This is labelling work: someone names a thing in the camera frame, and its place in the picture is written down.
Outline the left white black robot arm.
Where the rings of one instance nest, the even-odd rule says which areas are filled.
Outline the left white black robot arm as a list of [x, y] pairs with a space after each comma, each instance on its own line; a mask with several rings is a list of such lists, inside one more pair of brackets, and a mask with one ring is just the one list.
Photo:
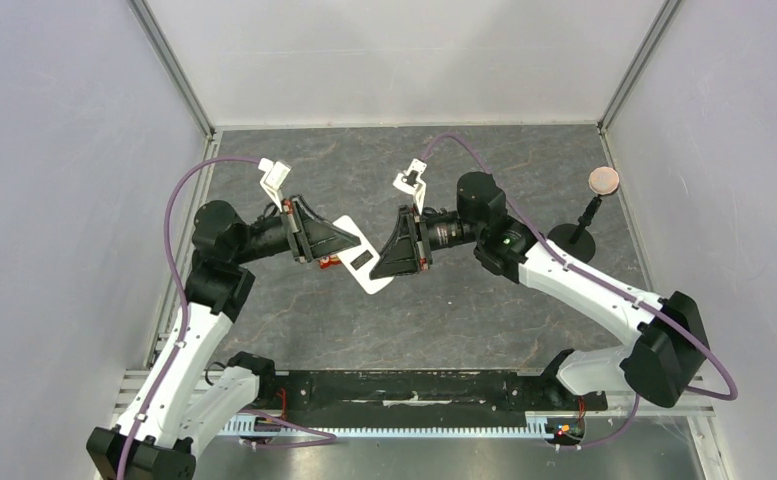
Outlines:
[[247, 224], [221, 200], [194, 217], [194, 252], [180, 311], [135, 399], [111, 428], [95, 428], [86, 450], [104, 479], [190, 479], [211, 440], [247, 405], [277, 398], [272, 360], [239, 353], [197, 400], [191, 397], [218, 344], [238, 319], [255, 276], [246, 263], [290, 252], [305, 263], [365, 244], [348, 216], [330, 222], [296, 195]]

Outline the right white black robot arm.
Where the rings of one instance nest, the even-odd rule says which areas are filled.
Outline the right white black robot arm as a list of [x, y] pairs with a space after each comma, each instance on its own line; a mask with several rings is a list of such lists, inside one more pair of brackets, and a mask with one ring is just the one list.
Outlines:
[[706, 360], [708, 339], [696, 302], [679, 291], [662, 297], [592, 268], [537, 236], [506, 203], [492, 175], [470, 172], [457, 182], [455, 210], [399, 208], [370, 278], [417, 274], [431, 265], [434, 251], [471, 244], [490, 273], [558, 299], [620, 342], [562, 351], [541, 382], [549, 405], [566, 408], [589, 393], [628, 390], [656, 406], [675, 406]]

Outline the white remote control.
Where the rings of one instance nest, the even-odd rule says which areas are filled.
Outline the white remote control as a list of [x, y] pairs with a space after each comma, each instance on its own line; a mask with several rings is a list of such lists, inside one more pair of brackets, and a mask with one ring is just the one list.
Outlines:
[[380, 256], [353, 219], [348, 215], [344, 215], [336, 219], [333, 225], [355, 235], [360, 241], [358, 246], [339, 252], [337, 257], [362, 289], [367, 294], [374, 295], [387, 287], [393, 281], [393, 276], [378, 279], [370, 278], [370, 274], [380, 260]]

